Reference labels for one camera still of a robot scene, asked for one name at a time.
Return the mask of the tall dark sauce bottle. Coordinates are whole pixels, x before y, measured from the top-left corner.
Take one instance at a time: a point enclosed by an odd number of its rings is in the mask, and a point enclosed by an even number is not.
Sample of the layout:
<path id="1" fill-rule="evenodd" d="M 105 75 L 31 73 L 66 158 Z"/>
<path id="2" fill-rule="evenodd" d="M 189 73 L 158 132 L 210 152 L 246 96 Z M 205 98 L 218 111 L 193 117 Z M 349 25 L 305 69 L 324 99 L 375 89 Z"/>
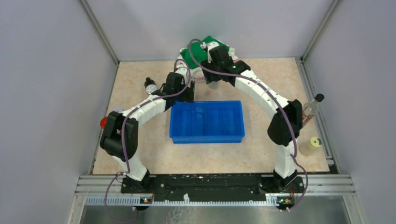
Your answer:
<path id="1" fill-rule="evenodd" d="M 305 127 L 310 120 L 318 113 L 319 104 L 325 99 L 321 93 L 317 94 L 314 99 L 305 103 L 302 107 L 302 127 Z"/>

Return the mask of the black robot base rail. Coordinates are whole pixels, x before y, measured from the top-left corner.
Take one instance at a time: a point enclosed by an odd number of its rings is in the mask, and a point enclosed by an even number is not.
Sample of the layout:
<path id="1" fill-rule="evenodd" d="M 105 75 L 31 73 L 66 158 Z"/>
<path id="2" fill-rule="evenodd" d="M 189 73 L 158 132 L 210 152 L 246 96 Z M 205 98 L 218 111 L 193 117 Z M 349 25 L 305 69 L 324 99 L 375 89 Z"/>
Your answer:
<path id="1" fill-rule="evenodd" d="M 286 206 L 310 196 L 353 196 L 349 175 L 299 175 L 286 189 L 272 183 L 271 174 L 152 175 L 148 188 L 128 187 L 122 177 L 85 175 L 75 195 L 88 205 L 126 206 Z"/>

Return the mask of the black-capped squeeze bottle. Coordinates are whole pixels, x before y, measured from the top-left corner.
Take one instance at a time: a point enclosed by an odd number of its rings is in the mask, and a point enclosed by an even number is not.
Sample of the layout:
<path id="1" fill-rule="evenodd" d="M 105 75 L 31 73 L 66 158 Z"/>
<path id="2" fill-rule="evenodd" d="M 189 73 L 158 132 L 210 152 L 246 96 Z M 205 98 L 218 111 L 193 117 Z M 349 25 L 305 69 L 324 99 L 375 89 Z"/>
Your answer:
<path id="1" fill-rule="evenodd" d="M 211 83 L 208 84 L 208 87 L 210 89 L 215 90 L 215 89 L 217 89 L 219 87 L 219 82 L 211 82 Z"/>

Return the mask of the silver-lidded clear shaker bottle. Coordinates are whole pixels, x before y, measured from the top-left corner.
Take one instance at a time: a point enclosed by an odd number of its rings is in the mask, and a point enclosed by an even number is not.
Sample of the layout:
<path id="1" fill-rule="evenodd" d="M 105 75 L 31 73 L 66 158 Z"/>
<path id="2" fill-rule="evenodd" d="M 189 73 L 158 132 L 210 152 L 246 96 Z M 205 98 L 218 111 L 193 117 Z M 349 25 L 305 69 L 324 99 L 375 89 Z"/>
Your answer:
<path id="1" fill-rule="evenodd" d="M 148 95 L 151 95 L 151 94 L 153 94 L 155 91 L 157 91 L 158 90 L 158 88 L 157 88 L 157 85 L 156 84 L 150 84 L 150 85 L 148 85 L 146 88 L 145 88 L 145 92 L 148 94 Z"/>

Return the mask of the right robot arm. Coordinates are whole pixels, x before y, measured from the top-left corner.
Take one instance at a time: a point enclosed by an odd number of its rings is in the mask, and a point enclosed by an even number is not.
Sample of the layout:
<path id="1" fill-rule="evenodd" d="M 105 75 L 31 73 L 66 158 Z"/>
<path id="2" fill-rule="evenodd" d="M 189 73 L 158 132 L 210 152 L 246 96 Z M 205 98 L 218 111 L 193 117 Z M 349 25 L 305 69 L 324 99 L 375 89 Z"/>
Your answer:
<path id="1" fill-rule="evenodd" d="M 297 139 L 302 129 L 302 104 L 291 101 L 267 86 L 242 60 L 234 61 L 224 45 L 202 43 L 207 59 L 200 63 L 207 83 L 224 81 L 249 95 L 271 118 L 269 138 L 277 145 L 274 187 L 287 192 L 297 177 L 295 158 Z"/>

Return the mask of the blue plastic divided tray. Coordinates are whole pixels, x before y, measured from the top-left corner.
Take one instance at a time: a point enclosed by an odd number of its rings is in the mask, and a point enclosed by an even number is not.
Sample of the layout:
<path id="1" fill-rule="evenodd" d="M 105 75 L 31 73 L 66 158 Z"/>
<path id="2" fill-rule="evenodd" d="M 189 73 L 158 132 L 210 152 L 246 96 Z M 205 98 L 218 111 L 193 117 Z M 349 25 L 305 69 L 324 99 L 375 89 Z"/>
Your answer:
<path id="1" fill-rule="evenodd" d="M 245 137 L 242 103 L 177 102 L 171 108 L 169 133 L 174 144 L 240 143 Z"/>

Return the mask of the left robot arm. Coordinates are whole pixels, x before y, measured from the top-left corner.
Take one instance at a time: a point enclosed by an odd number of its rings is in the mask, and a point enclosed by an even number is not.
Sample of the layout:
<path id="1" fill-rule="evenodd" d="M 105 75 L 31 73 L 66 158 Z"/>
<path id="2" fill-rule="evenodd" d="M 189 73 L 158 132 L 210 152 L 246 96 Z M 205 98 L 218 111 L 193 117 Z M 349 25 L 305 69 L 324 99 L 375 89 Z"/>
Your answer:
<path id="1" fill-rule="evenodd" d="M 166 82 L 153 91 L 142 103 L 122 112 L 110 112 L 101 121 L 103 133 L 99 146 L 122 167 L 125 185 L 144 193 L 150 186 L 149 170 L 136 151 L 139 128 L 156 115 L 167 111 L 176 102 L 194 101 L 195 82 L 190 75 L 171 72 Z"/>

